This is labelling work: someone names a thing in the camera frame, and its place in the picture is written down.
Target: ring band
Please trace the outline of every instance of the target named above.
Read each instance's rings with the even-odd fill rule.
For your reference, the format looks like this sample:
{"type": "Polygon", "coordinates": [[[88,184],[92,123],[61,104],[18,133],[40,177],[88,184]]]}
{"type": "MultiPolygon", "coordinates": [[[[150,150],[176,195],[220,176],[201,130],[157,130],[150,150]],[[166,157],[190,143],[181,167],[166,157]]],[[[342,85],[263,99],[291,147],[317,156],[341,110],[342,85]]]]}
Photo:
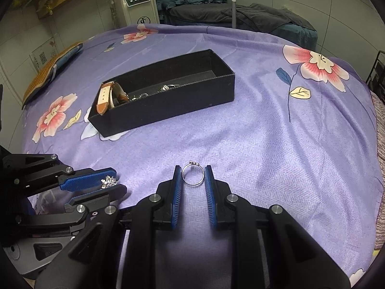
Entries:
{"type": "Polygon", "coordinates": [[[183,168],[183,170],[182,170],[182,178],[183,178],[183,181],[184,181],[186,184],[188,184],[189,186],[197,186],[197,185],[203,183],[203,180],[205,179],[205,170],[202,168],[202,166],[199,165],[199,163],[195,163],[195,162],[193,162],[193,161],[189,161],[189,163],[188,163],[188,164],[183,168]],[[203,176],[202,176],[201,180],[200,180],[198,183],[196,183],[196,184],[189,184],[189,183],[186,181],[186,179],[184,179],[184,171],[185,171],[185,169],[186,169],[187,167],[189,167],[189,166],[197,166],[197,167],[199,167],[199,168],[202,170],[203,176]]]}

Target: sign with qr code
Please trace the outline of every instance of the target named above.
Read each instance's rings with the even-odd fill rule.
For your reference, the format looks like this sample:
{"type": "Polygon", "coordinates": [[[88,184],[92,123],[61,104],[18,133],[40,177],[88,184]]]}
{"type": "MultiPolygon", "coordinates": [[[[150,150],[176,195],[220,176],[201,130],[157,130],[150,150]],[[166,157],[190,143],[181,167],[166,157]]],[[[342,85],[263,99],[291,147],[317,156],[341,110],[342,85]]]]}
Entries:
{"type": "Polygon", "coordinates": [[[38,71],[44,67],[44,65],[58,54],[55,39],[51,38],[35,51],[32,52],[31,59],[38,71]]]}

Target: circular logo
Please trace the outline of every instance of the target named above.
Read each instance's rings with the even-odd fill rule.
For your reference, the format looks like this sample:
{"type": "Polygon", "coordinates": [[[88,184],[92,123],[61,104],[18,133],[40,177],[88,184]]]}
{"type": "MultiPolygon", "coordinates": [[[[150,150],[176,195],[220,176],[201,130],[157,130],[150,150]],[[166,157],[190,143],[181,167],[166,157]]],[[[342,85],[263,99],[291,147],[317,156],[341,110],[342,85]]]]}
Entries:
{"type": "Polygon", "coordinates": [[[150,24],[151,20],[147,16],[142,16],[141,18],[138,19],[137,24],[150,24]]]}

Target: open black box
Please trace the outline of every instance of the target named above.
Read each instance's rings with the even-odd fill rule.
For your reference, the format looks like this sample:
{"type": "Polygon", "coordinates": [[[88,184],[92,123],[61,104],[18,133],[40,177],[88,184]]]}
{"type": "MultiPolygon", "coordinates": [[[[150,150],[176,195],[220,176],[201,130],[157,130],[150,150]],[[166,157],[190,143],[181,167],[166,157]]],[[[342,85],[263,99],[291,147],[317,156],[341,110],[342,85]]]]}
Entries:
{"type": "Polygon", "coordinates": [[[212,50],[165,59],[104,83],[110,81],[120,84],[130,98],[143,97],[100,115],[98,92],[89,120],[103,137],[234,100],[235,74],[212,50]],[[180,86],[162,91],[164,85],[180,86]]]}

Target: metal pole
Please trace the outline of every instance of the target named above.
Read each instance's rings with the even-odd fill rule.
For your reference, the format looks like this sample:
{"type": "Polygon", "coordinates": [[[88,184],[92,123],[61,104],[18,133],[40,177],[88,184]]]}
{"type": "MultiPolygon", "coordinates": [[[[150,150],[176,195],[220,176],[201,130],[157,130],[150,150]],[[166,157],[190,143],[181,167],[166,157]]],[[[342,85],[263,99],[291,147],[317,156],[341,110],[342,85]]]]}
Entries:
{"type": "Polygon", "coordinates": [[[231,26],[237,28],[237,0],[231,0],[231,26]]]}

